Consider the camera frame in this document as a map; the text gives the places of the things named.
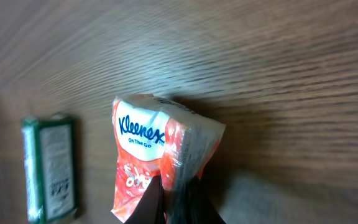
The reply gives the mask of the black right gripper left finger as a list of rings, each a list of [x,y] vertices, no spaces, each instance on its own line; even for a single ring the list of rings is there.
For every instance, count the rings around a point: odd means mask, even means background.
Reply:
[[[164,203],[161,176],[156,175],[124,224],[165,224]]]

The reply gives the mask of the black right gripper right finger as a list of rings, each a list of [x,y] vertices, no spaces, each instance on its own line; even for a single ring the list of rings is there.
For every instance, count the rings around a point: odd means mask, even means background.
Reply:
[[[226,224],[194,176],[173,194],[169,208],[171,224]]]

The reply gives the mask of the orange Kleenex tissue pack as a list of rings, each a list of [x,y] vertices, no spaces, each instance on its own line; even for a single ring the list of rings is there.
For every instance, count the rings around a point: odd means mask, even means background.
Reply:
[[[115,97],[112,124],[118,152],[112,213],[128,221],[159,175],[167,221],[187,223],[185,185],[202,176],[225,124],[153,94]]]

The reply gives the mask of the green white small box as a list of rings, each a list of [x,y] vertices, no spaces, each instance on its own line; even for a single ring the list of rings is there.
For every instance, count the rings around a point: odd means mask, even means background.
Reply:
[[[74,119],[28,116],[21,121],[29,223],[70,223],[78,208]]]

